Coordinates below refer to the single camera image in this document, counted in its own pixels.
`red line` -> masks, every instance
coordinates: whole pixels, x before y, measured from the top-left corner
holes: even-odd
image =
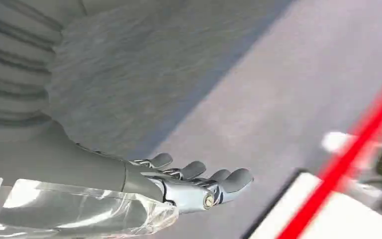
[[[277,239],[298,238],[321,209],[331,192],[339,186],[344,186],[342,184],[343,179],[349,173],[353,173],[350,170],[351,165],[353,165],[356,158],[359,158],[360,153],[366,150],[366,144],[382,137],[382,95],[373,104],[366,117],[362,118],[353,135],[358,135],[357,139],[347,145],[347,150],[343,155],[334,155],[332,157],[331,163],[320,174],[323,179],[322,183],[299,209],[299,212]]]

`robotic hand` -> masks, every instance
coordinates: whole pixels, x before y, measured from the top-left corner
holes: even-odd
[[[101,151],[95,153],[124,160]],[[156,184],[163,194],[163,202],[178,207],[180,214],[206,211],[230,202],[241,195],[254,180],[251,173],[243,168],[232,173],[222,169],[209,178],[198,177],[206,171],[205,165],[199,161],[182,169],[165,169],[173,162],[167,153],[161,153],[153,159],[128,162],[137,166],[140,174]]]

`circular bolt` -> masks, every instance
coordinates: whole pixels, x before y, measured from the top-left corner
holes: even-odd
[[[214,196],[207,194],[204,198],[204,208],[209,209],[214,206]]]

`white object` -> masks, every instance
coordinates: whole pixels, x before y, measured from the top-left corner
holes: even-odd
[[[301,173],[249,239],[275,239],[320,182],[309,173]],[[334,192],[300,238],[382,238],[382,215]]]
[[[347,133],[329,132],[323,137],[321,146],[329,153],[341,153],[345,144],[355,138],[355,136]],[[375,142],[373,146],[382,148],[382,143]]]

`gray floor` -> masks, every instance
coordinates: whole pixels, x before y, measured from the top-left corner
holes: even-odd
[[[130,0],[64,33],[48,111],[73,140],[255,175],[239,200],[149,238],[239,238],[380,90],[382,0],[289,2]]]

